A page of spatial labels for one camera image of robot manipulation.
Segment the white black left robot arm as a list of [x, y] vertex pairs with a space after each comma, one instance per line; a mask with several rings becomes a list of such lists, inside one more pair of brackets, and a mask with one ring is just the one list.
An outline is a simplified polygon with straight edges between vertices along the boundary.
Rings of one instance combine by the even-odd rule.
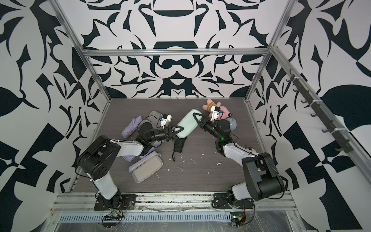
[[190, 131], [185, 127], [163, 126], [153, 128], [149, 122], [139, 127], [139, 134], [133, 141], [114, 140], [107, 136], [98, 137], [77, 159], [77, 167], [85, 172], [98, 190], [99, 196], [109, 208], [116, 208], [120, 202], [121, 193], [113, 182], [110, 169], [117, 157], [143, 156], [156, 142], [173, 141], [185, 138]]

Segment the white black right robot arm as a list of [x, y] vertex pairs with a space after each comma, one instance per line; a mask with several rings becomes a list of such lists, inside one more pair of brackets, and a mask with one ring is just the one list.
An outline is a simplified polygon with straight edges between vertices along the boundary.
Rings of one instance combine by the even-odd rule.
[[230, 122], [225, 119], [211, 121], [201, 113], [193, 113], [197, 124], [216, 138], [217, 152], [243, 168], [244, 182], [231, 187], [228, 194], [234, 201], [265, 198], [273, 199], [276, 194], [284, 194], [285, 186], [270, 154], [256, 153], [242, 146], [232, 138]]

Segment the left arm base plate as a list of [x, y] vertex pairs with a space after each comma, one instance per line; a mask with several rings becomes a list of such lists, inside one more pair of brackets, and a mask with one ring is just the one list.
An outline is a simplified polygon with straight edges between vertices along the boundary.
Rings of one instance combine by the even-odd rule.
[[115, 195], [112, 199], [107, 200], [101, 195], [97, 196], [96, 203], [94, 206], [95, 211], [108, 211], [114, 210], [132, 210], [136, 205], [136, 194], [122, 194], [120, 196]]

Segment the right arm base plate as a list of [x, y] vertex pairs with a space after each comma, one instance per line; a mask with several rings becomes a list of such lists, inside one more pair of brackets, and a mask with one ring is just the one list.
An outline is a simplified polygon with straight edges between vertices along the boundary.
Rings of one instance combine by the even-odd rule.
[[226, 193], [214, 193], [211, 206], [215, 209], [238, 209], [241, 207], [231, 190]]

